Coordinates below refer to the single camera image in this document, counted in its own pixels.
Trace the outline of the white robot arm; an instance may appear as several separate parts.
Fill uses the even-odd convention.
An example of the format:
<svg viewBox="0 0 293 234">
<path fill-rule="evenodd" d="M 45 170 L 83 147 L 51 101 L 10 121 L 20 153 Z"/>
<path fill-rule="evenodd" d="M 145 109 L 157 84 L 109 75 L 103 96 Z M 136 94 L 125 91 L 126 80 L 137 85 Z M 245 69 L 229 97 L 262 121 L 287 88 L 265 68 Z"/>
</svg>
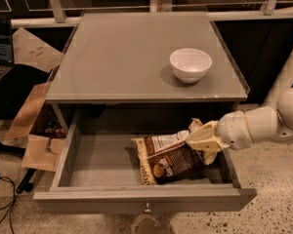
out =
<svg viewBox="0 0 293 234">
<path fill-rule="evenodd" d="M 244 149 L 260 141 L 293 143 L 293 50 L 260 107 L 203 125 L 188 136 L 187 145 L 218 151 Z"/>
</svg>

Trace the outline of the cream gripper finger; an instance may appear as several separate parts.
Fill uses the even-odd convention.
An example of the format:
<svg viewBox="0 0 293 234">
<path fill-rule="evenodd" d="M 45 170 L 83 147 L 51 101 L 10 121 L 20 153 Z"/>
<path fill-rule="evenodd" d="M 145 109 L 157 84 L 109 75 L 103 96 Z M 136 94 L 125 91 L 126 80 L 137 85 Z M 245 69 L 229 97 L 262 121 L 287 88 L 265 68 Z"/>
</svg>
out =
<svg viewBox="0 0 293 234">
<path fill-rule="evenodd" d="M 217 135 L 217 121 L 209 121 L 202 124 L 199 120 L 193 120 L 189 127 L 187 141 L 202 141 L 212 139 Z"/>
<path fill-rule="evenodd" d="M 187 140 L 187 145 L 193 150 L 199 150 L 204 152 L 219 152 L 224 148 L 230 147 L 229 144 L 223 142 L 219 137 L 212 136 L 202 140 Z"/>
</svg>

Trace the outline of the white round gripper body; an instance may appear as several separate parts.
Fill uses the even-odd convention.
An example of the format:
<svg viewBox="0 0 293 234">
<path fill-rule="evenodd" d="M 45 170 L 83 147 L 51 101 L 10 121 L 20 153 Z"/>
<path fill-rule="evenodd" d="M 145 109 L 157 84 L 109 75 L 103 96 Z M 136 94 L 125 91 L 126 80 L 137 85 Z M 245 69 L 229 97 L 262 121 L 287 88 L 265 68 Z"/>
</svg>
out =
<svg viewBox="0 0 293 234">
<path fill-rule="evenodd" d="M 217 133 L 232 149 L 244 149 L 253 144 L 246 116 L 242 111 L 224 115 L 217 123 Z"/>
</svg>

